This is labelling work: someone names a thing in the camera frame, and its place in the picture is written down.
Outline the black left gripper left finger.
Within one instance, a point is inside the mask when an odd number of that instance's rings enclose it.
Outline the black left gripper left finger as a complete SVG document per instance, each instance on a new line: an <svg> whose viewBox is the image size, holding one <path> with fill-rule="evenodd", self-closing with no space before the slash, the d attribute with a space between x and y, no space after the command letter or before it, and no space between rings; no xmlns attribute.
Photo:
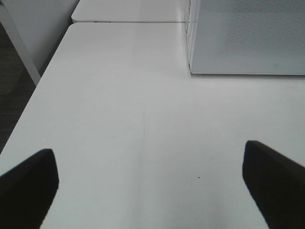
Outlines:
<svg viewBox="0 0 305 229"><path fill-rule="evenodd" d="M0 177L0 227L38 229L59 188L52 149L42 149Z"/></svg>

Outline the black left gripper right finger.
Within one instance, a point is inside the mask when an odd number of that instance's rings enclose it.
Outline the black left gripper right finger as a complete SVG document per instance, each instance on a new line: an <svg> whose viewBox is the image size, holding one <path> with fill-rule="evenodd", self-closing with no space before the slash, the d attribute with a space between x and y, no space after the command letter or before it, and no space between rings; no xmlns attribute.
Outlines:
<svg viewBox="0 0 305 229"><path fill-rule="evenodd" d="M270 229L305 227L305 168L267 145L245 144L242 176Z"/></svg>

